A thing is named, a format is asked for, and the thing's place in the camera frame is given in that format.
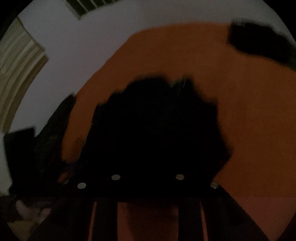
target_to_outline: white dot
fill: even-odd
[[[218,188],[219,187],[219,184],[218,183],[216,183],[216,182],[211,182],[211,188],[214,188],[214,189],[216,189],[216,188]]]
[[[77,185],[77,187],[78,187],[79,189],[83,189],[83,188],[86,187],[86,184],[85,184],[85,183],[79,183],[79,184]]]
[[[183,180],[184,179],[184,175],[178,174],[178,175],[176,175],[176,179]]]
[[[114,174],[111,178],[112,180],[116,181],[120,179],[120,175]]]

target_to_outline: beige striped panel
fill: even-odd
[[[21,100],[47,60],[44,48],[16,18],[0,41],[0,131],[9,131]]]

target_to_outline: orange surface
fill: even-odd
[[[215,180],[242,206],[260,205],[241,197],[296,197],[296,72],[236,51],[227,44],[227,34],[228,25],[191,23],[131,36],[77,93],[63,159],[76,161],[96,105],[112,92],[143,75],[164,74],[170,81],[187,75],[205,98],[218,101],[221,130],[234,150]],[[296,212],[296,200],[276,208],[288,215],[274,215],[272,223],[265,218],[269,229],[264,232],[271,240],[274,230],[281,233]],[[252,217],[262,222],[264,214]]]

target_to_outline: slatted panel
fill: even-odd
[[[21,99],[46,62],[44,49],[16,18],[0,41],[0,131],[9,130]]]
[[[119,0],[64,0],[66,5],[78,19],[92,10],[113,4],[117,1]]]

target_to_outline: white wall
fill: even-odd
[[[77,93],[131,34],[142,29],[188,21],[227,23],[240,17],[269,23],[292,40],[262,0],[124,0],[80,21],[61,0],[34,0],[19,17],[45,47],[49,61],[25,94],[11,131],[36,126],[39,133],[61,101]],[[2,150],[0,175],[0,191],[7,191],[10,180]]]

